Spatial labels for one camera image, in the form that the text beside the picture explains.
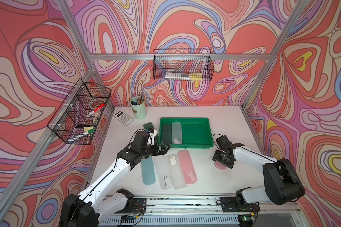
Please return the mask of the dark green pencil case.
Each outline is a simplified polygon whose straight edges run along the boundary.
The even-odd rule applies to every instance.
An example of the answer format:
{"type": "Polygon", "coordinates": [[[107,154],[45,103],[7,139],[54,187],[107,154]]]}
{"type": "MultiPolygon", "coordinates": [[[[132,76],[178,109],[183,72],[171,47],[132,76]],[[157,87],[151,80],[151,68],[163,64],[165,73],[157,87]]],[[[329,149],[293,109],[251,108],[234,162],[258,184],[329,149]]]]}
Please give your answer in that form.
{"type": "Polygon", "coordinates": [[[171,124],[170,123],[162,124],[162,142],[167,143],[169,145],[172,144],[172,141],[171,141],[171,124]]]}

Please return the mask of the clear frosted pencil case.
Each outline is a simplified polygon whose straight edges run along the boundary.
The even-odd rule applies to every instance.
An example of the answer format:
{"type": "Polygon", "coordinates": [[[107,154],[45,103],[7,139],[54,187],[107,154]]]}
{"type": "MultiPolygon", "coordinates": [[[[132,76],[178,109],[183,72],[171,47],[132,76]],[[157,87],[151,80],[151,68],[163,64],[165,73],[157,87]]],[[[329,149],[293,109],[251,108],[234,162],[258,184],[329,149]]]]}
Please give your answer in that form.
{"type": "Polygon", "coordinates": [[[179,122],[174,122],[171,125],[171,141],[172,144],[182,144],[182,124],[179,122]]]}

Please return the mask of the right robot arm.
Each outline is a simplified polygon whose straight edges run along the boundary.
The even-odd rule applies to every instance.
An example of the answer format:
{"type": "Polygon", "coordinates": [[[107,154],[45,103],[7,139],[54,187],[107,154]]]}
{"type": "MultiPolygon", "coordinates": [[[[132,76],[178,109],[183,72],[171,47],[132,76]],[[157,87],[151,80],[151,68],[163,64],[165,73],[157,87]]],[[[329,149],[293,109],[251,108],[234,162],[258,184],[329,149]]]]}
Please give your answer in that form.
{"type": "Polygon", "coordinates": [[[296,202],[305,195],[305,188],[290,160],[264,156],[241,143],[232,143],[225,135],[219,135],[216,146],[213,161],[230,169],[240,161],[263,175],[263,185],[243,188],[235,193],[239,209],[259,202],[283,205],[296,202]]]}

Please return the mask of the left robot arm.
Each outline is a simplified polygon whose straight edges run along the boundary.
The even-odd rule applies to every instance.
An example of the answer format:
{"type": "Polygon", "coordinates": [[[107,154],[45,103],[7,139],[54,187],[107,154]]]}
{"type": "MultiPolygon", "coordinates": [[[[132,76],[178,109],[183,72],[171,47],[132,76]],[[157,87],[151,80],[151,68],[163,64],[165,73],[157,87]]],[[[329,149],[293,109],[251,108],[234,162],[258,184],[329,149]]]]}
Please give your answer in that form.
{"type": "Polygon", "coordinates": [[[134,206],[134,196],[119,189],[106,198],[114,186],[141,160],[167,154],[170,144],[155,142],[155,132],[138,131],[135,137],[119,153],[111,166],[90,186],[79,194],[68,195],[62,205],[59,226],[97,227],[118,211],[129,211],[134,206]]]}

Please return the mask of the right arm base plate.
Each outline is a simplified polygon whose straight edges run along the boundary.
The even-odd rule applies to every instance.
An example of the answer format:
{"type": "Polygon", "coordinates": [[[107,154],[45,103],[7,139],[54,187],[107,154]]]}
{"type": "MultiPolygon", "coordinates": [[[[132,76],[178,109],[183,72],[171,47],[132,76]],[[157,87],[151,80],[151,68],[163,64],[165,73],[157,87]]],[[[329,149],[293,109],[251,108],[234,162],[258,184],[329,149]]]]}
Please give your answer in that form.
{"type": "Polygon", "coordinates": [[[246,203],[239,197],[220,197],[220,205],[223,212],[260,212],[260,207],[256,203],[246,203]]]}

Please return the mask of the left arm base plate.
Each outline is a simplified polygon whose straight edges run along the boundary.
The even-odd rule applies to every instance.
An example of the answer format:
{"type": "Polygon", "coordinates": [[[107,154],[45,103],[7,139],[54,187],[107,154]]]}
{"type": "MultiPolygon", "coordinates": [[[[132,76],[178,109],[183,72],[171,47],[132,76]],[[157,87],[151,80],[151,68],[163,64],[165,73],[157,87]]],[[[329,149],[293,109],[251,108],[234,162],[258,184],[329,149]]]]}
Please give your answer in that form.
{"type": "Polygon", "coordinates": [[[146,198],[133,198],[129,199],[124,211],[126,213],[140,213],[144,214],[146,211],[147,199],[146,198]]]}

